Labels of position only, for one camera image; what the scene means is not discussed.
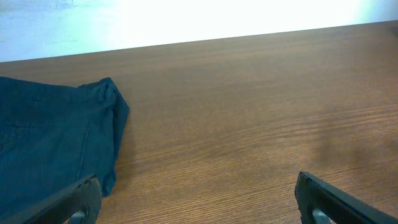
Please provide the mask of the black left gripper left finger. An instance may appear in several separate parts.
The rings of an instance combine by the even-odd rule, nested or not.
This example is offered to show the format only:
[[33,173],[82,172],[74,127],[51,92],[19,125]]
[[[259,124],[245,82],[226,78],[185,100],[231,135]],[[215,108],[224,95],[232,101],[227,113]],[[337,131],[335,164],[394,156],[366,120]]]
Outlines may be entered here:
[[2,223],[95,223],[101,210],[101,200],[99,180],[96,175],[89,175]]

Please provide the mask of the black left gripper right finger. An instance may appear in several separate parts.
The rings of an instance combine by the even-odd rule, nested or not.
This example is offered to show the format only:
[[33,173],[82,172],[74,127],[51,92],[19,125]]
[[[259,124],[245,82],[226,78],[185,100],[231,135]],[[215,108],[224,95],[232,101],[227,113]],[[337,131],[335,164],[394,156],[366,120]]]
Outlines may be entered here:
[[309,172],[298,174],[295,198],[301,222],[305,224],[397,224],[397,218],[358,200]]

